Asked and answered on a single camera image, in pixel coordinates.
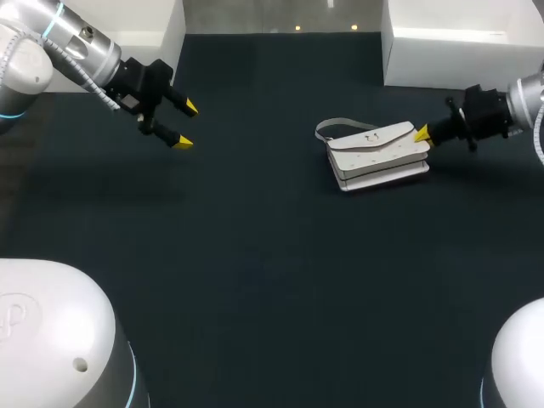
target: white cabinet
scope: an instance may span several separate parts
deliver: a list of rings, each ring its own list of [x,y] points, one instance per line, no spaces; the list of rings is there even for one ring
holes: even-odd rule
[[[544,61],[544,23],[532,0],[385,0],[386,85],[506,90]]]

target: handbag flap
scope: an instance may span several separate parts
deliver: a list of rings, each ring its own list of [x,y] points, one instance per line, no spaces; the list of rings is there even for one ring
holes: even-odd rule
[[[402,122],[368,132],[357,133],[346,138],[329,140],[327,144],[333,150],[370,149],[391,143],[398,138],[406,136],[413,130],[414,125],[410,122]]]

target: handbag strap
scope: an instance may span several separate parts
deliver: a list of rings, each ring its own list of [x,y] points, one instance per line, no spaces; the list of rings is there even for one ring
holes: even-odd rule
[[[357,122],[357,121],[354,121],[353,119],[348,119],[346,117],[333,117],[332,119],[327,119],[326,121],[323,121],[319,125],[317,125],[317,127],[315,128],[315,137],[321,140],[323,143],[327,143],[329,140],[332,140],[332,138],[327,138],[323,136],[320,133],[320,130],[324,128],[328,128],[330,126],[338,126],[338,125],[351,126],[352,128],[358,128],[362,130],[377,129],[377,126],[369,125],[368,123]]]

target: white box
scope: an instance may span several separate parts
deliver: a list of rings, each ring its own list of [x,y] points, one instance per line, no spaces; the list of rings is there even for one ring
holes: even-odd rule
[[[540,71],[544,23],[532,0],[384,0],[385,85],[506,91]]]
[[[183,0],[65,0],[66,6],[122,48],[122,59],[163,60],[175,71],[186,27]],[[49,92],[85,92],[55,72]]]

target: black table surface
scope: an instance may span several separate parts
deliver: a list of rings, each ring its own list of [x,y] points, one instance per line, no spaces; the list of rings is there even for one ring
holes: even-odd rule
[[[186,152],[60,95],[0,255],[95,279],[154,407],[478,407],[497,331],[544,296],[544,169],[525,134],[341,192],[317,122],[447,115],[382,75],[378,34],[188,36],[201,115],[160,113]]]

